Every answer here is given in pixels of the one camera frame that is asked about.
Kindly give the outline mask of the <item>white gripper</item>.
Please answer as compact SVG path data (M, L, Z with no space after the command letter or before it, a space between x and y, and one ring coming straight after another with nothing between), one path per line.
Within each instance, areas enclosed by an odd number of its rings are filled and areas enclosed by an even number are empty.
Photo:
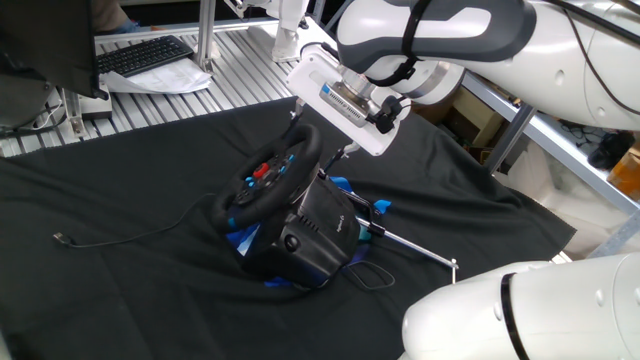
M360 148L373 156L383 154L410 113L409 99L369 83L321 47L303 49L301 62L287 77L287 86L300 99L295 101L284 137L295 128L307 104L353 141L327 161L325 173Z

